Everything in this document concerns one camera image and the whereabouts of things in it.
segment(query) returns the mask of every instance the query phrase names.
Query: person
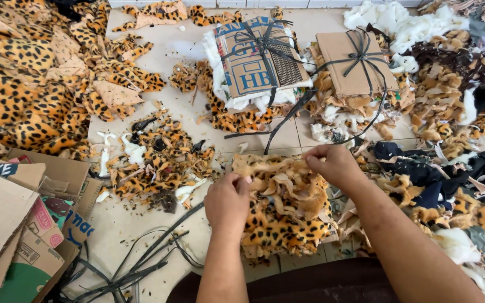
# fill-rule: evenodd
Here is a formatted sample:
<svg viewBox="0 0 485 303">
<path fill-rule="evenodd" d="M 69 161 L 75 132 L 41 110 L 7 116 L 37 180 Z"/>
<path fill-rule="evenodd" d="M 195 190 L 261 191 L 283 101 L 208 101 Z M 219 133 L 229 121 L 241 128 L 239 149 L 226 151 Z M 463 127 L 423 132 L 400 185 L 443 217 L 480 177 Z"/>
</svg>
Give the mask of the person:
<svg viewBox="0 0 485 303">
<path fill-rule="evenodd" d="M 379 187 L 343 146 L 321 145 L 302 155 L 312 171 L 349 196 L 401 302 L 481 303 L 485 295 Z M 212 235 L 198 303 L 248 302 L 240 239 L 249 210 L 249 177 L 227 174 L 204 199 Z"/>
</svg>

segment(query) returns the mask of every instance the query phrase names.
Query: white wall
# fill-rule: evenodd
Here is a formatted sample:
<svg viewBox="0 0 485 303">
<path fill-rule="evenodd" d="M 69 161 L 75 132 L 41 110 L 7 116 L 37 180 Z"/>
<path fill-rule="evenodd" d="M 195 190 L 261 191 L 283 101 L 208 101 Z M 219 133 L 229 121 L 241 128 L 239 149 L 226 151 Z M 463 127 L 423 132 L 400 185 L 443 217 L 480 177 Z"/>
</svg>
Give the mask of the white wall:
<svg viewBox="0 0 485 303">
<path fill-rule="evenodd" d="M 113 8 L 125 4 L 137 5 L 138 7 L 159 1 L 155 0 L 109 0 Z M 362 0 L 183 0 L 185 5 L 192 6 L 201 4 L 206 8 L 273 8 L 279 5 L 282 8 L 343 8 L 358 6 Z M 372 0 L 374 3 L 384 3 L 384 0 Z M 422 0 L 398 0 L 398 2 L 407 7 L 416 7 Z"/>
</svg>

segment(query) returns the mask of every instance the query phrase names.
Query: cardboard bundle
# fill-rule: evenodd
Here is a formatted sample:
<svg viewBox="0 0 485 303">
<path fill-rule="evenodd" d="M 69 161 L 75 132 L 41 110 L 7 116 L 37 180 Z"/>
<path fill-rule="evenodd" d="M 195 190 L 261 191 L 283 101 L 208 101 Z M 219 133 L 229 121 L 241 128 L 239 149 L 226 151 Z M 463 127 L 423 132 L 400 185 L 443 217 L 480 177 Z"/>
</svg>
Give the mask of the cardboard bundle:
<svg viewBox="0 0 485 303">
<path fill-rule="evenodd" d="M 381 52 L 373 33 L 367 33 L 368 36 L 362 31 L 359 33 L 363 38 L 363 49 L 369 44 L 367 53 Z M 360 39 L 355 31 L 318 33 L 316 39 L 317 43 L 309 46 L 308 50 L 318 68 L 330 61 L 351 58 L 350 54 L 359 53 L 357 48 L 360 50 Z M 385 58 L 382 54 L 367 55 L 366 57 Z M 314 87 L 318 89 L 316 100 L 308 105 L 310 114 L 316 120 L 324 125 L 332 126 L 328 130 L 336 130 L 338 137 L 343 138 L 359 133 L 377 115 L 379 101 L 385 92 L 385 83 L 389 95 L 390 93 L 395 95 L 399 91 L 396 79 L 385 62 L 370 61 L 384 77 L 367 62 L 364 63 L 366 67 L 364 68 L 362 61 L 356 64 L 347 76 L 344 76 L 354 62 L 351 60 L 329 64 L 325 70 L 320 71 L 314 78 Z M 376 122 L 384 120 L 387 120 L 387 117 L 381 114 Z M 313 127 L 314 138 L 316 138 L 316 133 L 323 129 L 323 126 L 321 125 L 320 128 Z"/>
<path fill-rule="evenodd" d="M 244 23 L 225 24 L 204 35 L 203 45 L 213 69 L 214 94 L 225 102 L 226 108 L 236 111 L 258 108 L 264 113 L 272 95 L 274 80 L 278 84 L 274 105 L 294 104 L 302 95 L 301 87 L 312 87 L 312 80 L 302 64 L 269 50 L 264 51 L 264 60 L 257 47 L 241 50 L 258 43 L 247 37 L 248 31 L 243 24 L 252 30 L 255 37 L 263 38 L 273 21 L 273 18 L 257 17 Z M 272 24 L 269 40 L 276 39 L 291 47 L 278 44 L 270 47 L 300 60 L 293 48 L 293 40 L 286 36 L 292 37 L 290 28 L 281 23 Z M 272 74 L 267 72 L 265 62 L 272 68 Z"/>
<path fill-rule="evenodd" d="M 89 164 L 11 149 L 0 160 L 0 302 L 40 302 L 94 231 Z"/>
</svg>

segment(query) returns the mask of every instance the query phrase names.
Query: hand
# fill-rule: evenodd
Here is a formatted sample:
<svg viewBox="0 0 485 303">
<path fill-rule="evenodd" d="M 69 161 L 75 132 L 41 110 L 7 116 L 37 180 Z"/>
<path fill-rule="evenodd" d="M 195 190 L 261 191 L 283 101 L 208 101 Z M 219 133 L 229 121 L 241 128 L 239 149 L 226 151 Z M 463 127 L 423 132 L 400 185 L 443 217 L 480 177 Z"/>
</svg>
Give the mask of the hand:
<svg viewBox="0 0 485 303">
<path fill-rule="evenodd" d="M 212 184 L 204 198 L 205 214 L 212 233 L 233 233 L 240 240 L 250 211 L 252 179 L 230 173 Z"/>
<path fill-rule="evenodd" d="M 302 155 L 308 167 L 343 192 L 354 190 L 367 177 L 360 170 L 353 155 L 342 145 L 325 144 L 316 146 Z"/>
</svg>

